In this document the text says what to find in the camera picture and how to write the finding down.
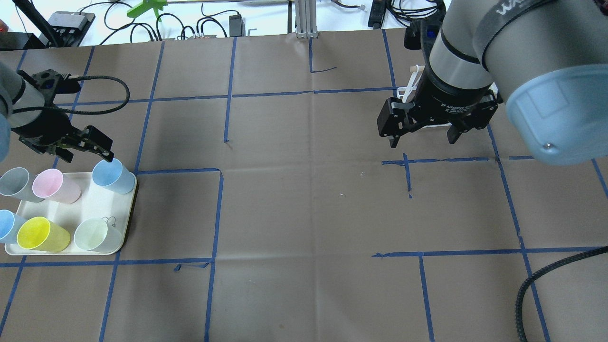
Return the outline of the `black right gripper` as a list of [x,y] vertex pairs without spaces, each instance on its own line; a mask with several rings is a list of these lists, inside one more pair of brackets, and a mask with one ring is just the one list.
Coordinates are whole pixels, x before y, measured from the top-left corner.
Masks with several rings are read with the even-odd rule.
[[[447,93],[444,98],[451,126],[447,131],[450,144],[456,143],[462,134],[471,129],[482,130],[489,124],[497,111],[503,98],[499,92],[490,91],[489,86],[479,89],[461,89],[447,84],[435,75],[430,65],[427,75],[431,76],[433,83]],[[401,99],[390,97],[384,102],[377,118],[377,128],[381,137],[387,138],[389,147],[395,149],[402,136],[418,130],[410,112],[415,108],[413,103],[404,103]]]

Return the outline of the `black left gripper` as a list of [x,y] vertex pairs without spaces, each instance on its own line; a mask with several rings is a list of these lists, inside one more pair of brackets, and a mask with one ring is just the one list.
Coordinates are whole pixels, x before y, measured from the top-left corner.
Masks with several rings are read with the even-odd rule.
[[95,126],[83,132],[70,123],[61,111],[43,110],[39,117],[18,128],[18,140],[37,154],[50,154],[71,163],[74,154],[69,149],[97,154],[106,162],[113,162],[113,140]]

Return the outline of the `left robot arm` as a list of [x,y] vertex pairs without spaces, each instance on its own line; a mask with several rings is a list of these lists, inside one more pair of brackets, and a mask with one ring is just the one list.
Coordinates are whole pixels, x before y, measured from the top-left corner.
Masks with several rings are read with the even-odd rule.
[[71,124],[69,114],[103,115],[122,109],[130,100],[127,84],[113,76],[104,79],[118,82],[124,87],[126,97],[116,107],[101,111],[79,111],[61,108],[54,104],[56,95],[76,94],[81,91],[81,82],[97,80],[98,76],[73,76],[61,74],[53,69],[28,75],[1,65],[0,111],[1,152],[6,159],[10,149],[10,135],[37,154],[50,154],[70,163],[73,151],[96,154],[106,162],[112,162],[113,141],[95,126],[78,129]]

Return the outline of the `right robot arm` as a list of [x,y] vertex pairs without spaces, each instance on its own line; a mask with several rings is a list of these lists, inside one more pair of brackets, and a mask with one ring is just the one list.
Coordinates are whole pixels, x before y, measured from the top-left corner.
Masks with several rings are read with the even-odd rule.
[[385,102],[379,135],[395,148],[407,133],[448,124],[454,144],[486,128],[503,102],[536,160],[605,157],[607,27],[605,0],[437,0],[406,30],[424,69],[412,100]]

